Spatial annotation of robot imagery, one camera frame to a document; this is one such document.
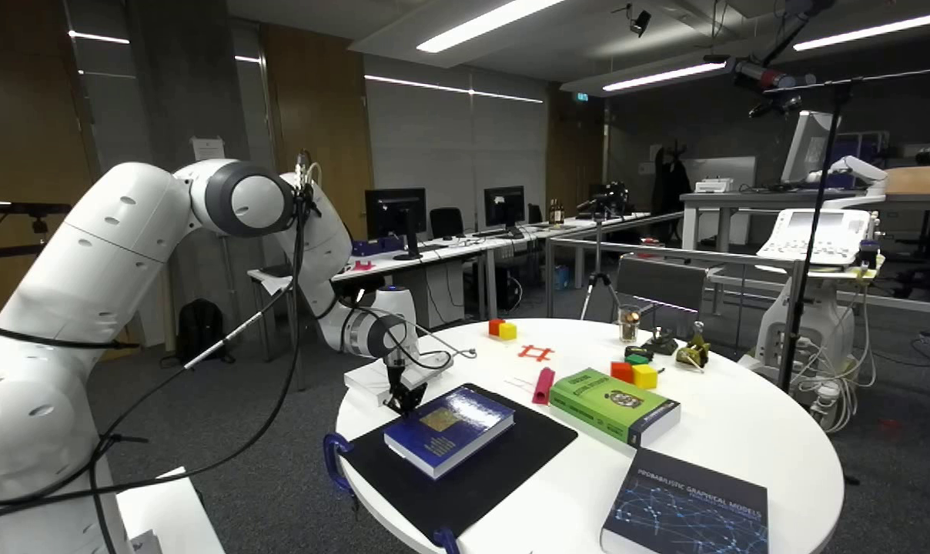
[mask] floor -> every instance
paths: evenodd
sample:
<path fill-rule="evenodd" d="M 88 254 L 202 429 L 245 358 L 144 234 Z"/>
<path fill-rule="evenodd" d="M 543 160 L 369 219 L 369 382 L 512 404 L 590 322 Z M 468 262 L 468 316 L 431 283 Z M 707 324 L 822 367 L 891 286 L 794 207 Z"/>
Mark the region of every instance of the floor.
<path fill-rule="evenodd" d="M 560 292 L 557 316 L 576 316 L 581 300 L 586 290 Z M 525 290 L 525 300 L 507 310 L 507 316 L 543 314 L 539 290 Z M 593 295 L 587 316 L 609 316 L 604 295 Z M 719 322 L 736 326 L 740 316 L 723 309 Z M 732 339 L 755 331 L 755 314 L 744 314 L 743 326 L 747 331 L 714 331 L 712 343 L 740 355 L 743 345 Z M 406 550 L 328 488 L 321 463 L 321 439 L 333 430 L 344 393 L 341 372 L 363 361 L 325 350 L 310 324 L 302 326 L 300 345 L 300 376 L 271 430 L 232 465 L 193 480 L 223 544 L 235 554 Z M 854 425 L 832 439 L 847 472 L 847 503 L 827 550 L 923 554 L 930 550 L 930 316 L 872 310 L 872 345 L 881 365 L 877 382 L 861 391 Z M 210 361 L 165 387 L 124 429 L 149 444 L 110 452 L 118 483 L 176 465 L 197 467 L 243 444 L 284 385 L 285 350 L 284 332 L 274 336 L 271 350 L 237 345 L 232 361 Z M 177 367 L 162 350 L 101 365 L 88 382 L 99 423 L 171 372 Z"/>

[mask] ceiling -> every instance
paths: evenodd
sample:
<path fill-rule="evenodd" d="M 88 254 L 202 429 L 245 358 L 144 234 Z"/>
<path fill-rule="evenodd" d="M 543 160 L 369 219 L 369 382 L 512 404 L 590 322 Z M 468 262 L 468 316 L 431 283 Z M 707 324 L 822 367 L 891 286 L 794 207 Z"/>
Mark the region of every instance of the ceiling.
<path fill-rule="evenodd" d="M 701 63 L 701 55 L 760 59 L 781 37 L 784 6 L 806 0 L 564 0 L 503 31 L 424 55 L 415 44 L 506 0 L 227 0 L 240 20 L 305 28 L 350 42 L 355 54 L 431 67 L 483 67 L 599 92 L 599 83 Z M 627 22 L 648 10 L 649 28 Z M 834 0 L 796 37 L 930 12 L 930 0 Z"/>

